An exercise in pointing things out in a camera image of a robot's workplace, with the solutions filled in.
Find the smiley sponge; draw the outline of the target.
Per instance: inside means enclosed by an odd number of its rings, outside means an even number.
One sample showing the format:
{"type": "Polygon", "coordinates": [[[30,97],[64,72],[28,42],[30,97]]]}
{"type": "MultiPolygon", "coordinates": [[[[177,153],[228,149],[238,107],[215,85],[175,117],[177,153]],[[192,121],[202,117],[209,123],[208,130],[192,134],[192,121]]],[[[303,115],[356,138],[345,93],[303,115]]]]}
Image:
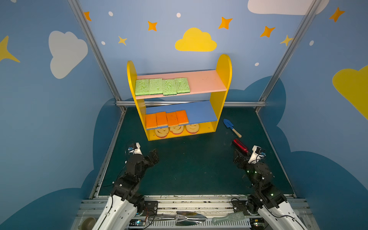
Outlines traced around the smiley sponge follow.
{"type": "Polygon", "coordinates": [[[173,126],[173,127],[170,127],[170,131],[174,135],[180,135],[184,132],[184,128],[185,128],[185,126],[173,126]]]}
{"type": "Polygon", "coordinates": [[[186,125],[186,131],[190,134],[196,134],[200,129],[199,124],[186,125]]]}
{"type": "Polygon", "coordinates": [[[169,134],[169,128],[168,127],[164,127],[164,128],[158,128],[154,130],[155,135],[160,138],[160,139],[164,139],[167,137],[167,135],[169,134]]]}

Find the orange sponge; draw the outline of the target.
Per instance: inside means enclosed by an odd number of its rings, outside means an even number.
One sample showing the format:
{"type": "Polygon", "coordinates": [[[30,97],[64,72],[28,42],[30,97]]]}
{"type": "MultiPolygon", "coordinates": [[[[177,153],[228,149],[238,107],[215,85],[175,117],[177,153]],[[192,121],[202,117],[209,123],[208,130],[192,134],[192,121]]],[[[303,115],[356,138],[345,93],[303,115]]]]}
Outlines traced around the orange sponge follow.
{"type": "Polygon", "coordinates": [[[189,124],[189,119],[185,110],[176,111],[176,117],[179,125],[189,124]]]}
{"type": "Polygon", "coordinates": [[[157,128],[157,118],[156,114],[146,114],[146,129],[157,128]]]}
{"type": "Polygon", "coordinates": [[[156,113],[155,115],[156,115],[157,127],[167,127],[168,126],[166,112],[159,112],[159,113],[156,113]]]}
{"type": "Polygon", "coordinates": [[[179,125],[176,112],[166,113],[166,118],[168,127],[174,127],[179,125]]]}

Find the green sponge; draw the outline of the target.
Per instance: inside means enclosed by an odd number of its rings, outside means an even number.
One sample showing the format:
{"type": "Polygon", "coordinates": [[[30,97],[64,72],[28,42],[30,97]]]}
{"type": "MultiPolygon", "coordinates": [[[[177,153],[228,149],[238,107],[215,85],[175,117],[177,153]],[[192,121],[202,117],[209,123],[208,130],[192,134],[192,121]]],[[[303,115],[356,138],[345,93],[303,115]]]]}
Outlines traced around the green sponge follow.
{"type": "Polygon", "coordinates": [[[169,96],[169,95],[176,95],[176,94],[177,94],[177,88],[176,88],[175,79],[163,79],[163,95],[169,96]]]}
{"type": "Polygon", "coordinates": [[[185,94],[191,92],[187,78],[176,78],[175,85],[178,94],[185,94]]]}
{"type": "Polygon", "coordinates": [[[149,85],[150,85],[149,79],[136,80],[135,96],[149,95],[150,93],[149,85]]]}
{"type": "Polygon", "coordinates": [[[149,79],[149,95],[163,94],[163,80],[149,79]]]}

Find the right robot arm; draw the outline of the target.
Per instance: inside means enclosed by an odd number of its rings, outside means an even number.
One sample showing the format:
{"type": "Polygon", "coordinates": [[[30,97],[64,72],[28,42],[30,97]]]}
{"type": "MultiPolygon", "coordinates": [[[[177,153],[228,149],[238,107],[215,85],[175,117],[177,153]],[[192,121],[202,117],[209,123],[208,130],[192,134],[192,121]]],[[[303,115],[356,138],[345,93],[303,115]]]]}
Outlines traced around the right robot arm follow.
{"type": "Polygon", "coordinates": [[[274,176],[268,165],[261,162],[260,156],[248,158],[236,149],[233,162],[245,171],[254,188],[247,198],[249,213],[261,216],[273,230],[307,229],[284,194],[273,185],[274,176]]]}

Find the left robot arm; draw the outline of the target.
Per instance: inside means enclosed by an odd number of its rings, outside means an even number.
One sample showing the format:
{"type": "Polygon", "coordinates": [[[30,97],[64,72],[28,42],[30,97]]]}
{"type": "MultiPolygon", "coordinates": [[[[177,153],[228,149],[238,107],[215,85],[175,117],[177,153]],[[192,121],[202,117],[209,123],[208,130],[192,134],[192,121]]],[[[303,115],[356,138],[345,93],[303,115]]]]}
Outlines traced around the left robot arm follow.
{"type": "Polygon", "coordinates": [[[137,193],[148,168],[159,162],[158,151],[149,155],[134,153],[126,163],[124,174],[119,177],[110,192],[110,197],[95,223],[94,230],[124,230],[137,213],[143,211],[144,195],[137,193]]]}

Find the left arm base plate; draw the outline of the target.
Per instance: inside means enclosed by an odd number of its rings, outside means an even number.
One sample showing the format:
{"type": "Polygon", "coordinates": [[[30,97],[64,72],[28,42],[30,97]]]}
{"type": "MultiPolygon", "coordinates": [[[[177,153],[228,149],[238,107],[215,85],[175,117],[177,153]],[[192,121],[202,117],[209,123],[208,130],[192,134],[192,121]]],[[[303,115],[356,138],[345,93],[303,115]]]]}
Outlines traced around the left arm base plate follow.
{"type": "Polygon", "coordinates": [[[141,201],[138,206],[137,215],[156,215],[158,212],[158,201],[141,201]]]}

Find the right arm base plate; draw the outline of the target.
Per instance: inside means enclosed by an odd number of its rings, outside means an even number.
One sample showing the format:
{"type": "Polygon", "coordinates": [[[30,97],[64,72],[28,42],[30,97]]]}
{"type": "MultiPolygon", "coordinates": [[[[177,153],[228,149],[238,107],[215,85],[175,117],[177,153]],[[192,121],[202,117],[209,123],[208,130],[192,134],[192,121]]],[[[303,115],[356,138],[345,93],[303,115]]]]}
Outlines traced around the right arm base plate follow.
{"type": "Polygon", "coordinates": [[[243,212],[246,216],[258,215],[258,206],[248,200],[232,199],[231,203],[233,205],[234,212],[243,212]]]}

